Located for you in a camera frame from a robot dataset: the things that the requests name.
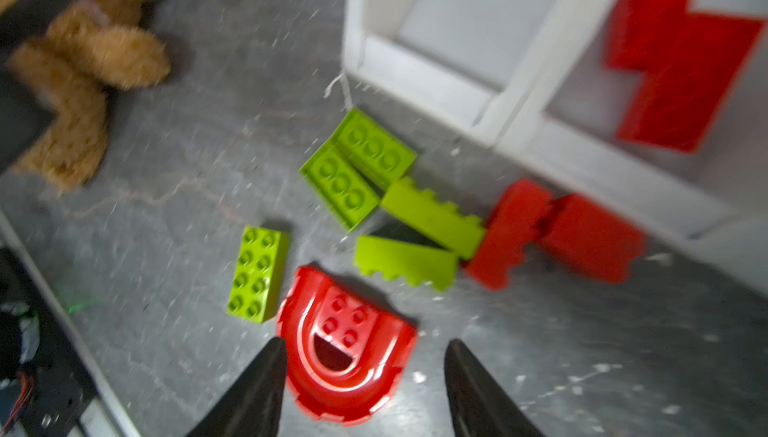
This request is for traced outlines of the red lego brick front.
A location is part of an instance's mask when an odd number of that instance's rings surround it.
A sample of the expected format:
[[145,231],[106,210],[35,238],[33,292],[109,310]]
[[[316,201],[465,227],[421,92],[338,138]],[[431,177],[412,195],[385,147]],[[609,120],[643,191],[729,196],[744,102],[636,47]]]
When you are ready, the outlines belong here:
[[766,24],[765,19],[686,14],[651,59],[616,137],[696,151]]

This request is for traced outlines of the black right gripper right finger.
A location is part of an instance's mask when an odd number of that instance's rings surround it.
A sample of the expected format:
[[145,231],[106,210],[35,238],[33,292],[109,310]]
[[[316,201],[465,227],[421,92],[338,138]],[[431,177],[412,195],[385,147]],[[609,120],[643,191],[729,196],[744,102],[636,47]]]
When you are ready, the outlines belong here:
[[460,339],[446,348],[444,378],[456,436],[544,436]]

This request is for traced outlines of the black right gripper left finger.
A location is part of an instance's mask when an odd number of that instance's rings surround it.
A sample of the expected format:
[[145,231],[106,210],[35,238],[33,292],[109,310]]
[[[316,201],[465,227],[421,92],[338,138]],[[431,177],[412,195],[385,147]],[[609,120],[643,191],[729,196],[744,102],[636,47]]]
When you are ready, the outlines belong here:
[[277,436],[287,375],[282,338],[271,338],[188,436]]

